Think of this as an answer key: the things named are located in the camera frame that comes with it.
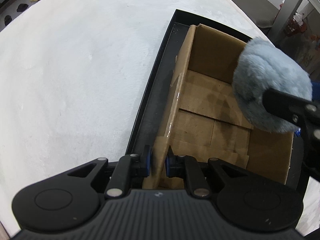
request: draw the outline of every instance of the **fluffy plush toy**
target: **fluffy plush toy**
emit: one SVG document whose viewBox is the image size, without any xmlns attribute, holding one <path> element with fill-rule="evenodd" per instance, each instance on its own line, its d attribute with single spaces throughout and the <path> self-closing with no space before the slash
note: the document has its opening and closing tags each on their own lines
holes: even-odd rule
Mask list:
<svg viewBox="0 0 320 240">
<path fill-rule="evenodd" d="M 295 131 L 297 127 L 265 110 L 262 95 L 267 89 L 273 88 L 303 99 L 312 99 L 308 73 L 281 50 L 261 38 L 249 41 L 240 54 L 232 88 L 247 120 L 269 132 L 285 133 Z"/>
</svg>

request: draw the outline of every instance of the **black tray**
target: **black tray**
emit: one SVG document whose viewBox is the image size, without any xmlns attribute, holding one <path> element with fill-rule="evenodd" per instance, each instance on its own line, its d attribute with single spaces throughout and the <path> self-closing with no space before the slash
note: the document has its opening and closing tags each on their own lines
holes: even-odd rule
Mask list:
<svg viewBox="0 0 320 240">
<path fill-rule="evenodd" d="M 176 10 L 162 40 L 158 55 L 153 65 L 142 101 L 133 125 L 126 154 L 142 153 L 144 146 L 153 145 L 167 102 L 169 86 L 175 67 L 175 58 L 185 39 L 190 25 L 204 24 L 241 41 L 248 42 L 247 35 L 221 23 L 189 12 Z M 296 188 L 301 168 L 300 151 L 295 153 L 295 165 L 289 170 L 287 184 Z"/>
</svg>

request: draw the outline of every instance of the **black slipper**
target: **black slipper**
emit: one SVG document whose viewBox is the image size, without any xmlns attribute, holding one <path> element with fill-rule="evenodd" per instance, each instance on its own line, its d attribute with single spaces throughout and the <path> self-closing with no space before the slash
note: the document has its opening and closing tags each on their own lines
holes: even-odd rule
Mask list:
<svg viewBox="0 0 320 240">
<path fill-rule="evenodd" d="M 7 15 L 7 16 L 4 18 L 4 25 L 7 26 L 11 21 L 12 21 L 11 16 L 10 16 L 10 15 Z"/>
<path fill-rule="evenodd" d="M 21 3 L 19 4 L 18 8 L 17 8 L 17 12 L 23 12 L 28 8 L 29 5 L 27 5 L 26 3 Z"/>
</svg>

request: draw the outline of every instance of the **white fluffy rug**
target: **white fluffy rug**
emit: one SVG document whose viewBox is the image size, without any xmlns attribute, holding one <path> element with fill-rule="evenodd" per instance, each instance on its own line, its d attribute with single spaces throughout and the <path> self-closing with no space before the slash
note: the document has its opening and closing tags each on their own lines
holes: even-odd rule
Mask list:
<svg viewBox="0 0 320 240">
<path fill-rule="evenodd" d="M 0 221 L 22 187 L 125 152 L 175 9 L 264 36 L 230 0 L 41 0 L 0 32 Z"/>
<path fill-rule="evenodd" d="M 309 179 L 306 194 L 303 199 L 303 213 L 297 225 L 302 235 L 307 235 L 320 225 L 320 183 Z"/>
</svg>

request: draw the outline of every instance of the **open cardboard box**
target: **open cardboard box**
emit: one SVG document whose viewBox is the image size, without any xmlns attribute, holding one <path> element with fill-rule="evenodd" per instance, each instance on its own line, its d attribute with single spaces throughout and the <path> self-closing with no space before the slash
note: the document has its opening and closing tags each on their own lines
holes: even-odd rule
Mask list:
<svg viewBox="0 0 320 240">
<path fill-rule="evenodd" d="M 191 155 L 201 162 L 217 157 L 286 182 L 293 134 L 252 127 L 232 94 L 233 72 L 245 45 L 205 25 L 190 26 L 176 59 L 144 188 L 183 188 L 182 179 L 165 176 L 169 145 L 175 155 Z"/>
</svg>

